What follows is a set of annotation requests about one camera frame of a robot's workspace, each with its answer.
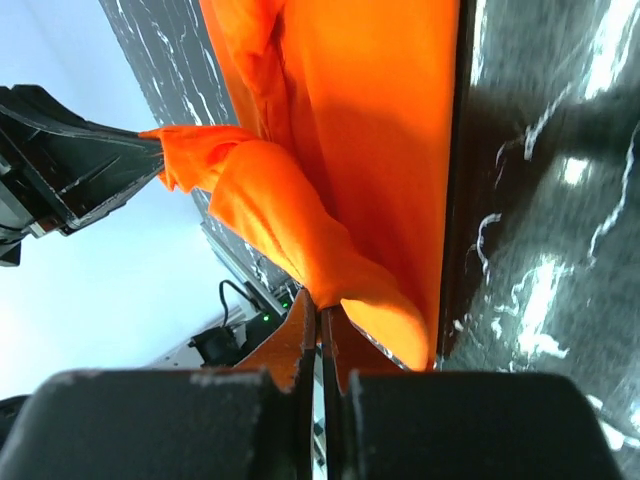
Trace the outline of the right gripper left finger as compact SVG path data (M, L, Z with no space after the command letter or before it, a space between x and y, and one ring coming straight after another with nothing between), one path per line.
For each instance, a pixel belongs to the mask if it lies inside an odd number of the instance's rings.
M231 369L70 370L24 403L5 479L308 479L314 304Z

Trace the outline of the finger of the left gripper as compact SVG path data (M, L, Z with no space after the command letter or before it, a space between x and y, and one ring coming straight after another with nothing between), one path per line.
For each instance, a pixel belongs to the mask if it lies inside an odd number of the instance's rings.
M90 122L65 107L54 134L65 138L65 183L56 198L71 235L123 206L163 168L157 140Z

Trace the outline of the orange t shirt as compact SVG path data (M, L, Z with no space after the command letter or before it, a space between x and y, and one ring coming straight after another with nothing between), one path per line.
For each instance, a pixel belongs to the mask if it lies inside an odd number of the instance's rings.
M456 1L205 1L236 125L165 126L161 181L339 306L436 358Z

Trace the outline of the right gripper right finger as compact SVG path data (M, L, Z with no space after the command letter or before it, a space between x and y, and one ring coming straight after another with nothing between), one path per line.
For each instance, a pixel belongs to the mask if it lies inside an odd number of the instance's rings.
M546 373L408 372L320 315L331 479L618 479L586 398Z

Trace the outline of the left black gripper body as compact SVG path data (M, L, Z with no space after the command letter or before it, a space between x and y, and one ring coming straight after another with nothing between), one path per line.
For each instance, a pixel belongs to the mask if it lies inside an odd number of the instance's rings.
M65 138L51 131L65 111L35 84L1 88L1 265L17 267L25 238L65 223Z

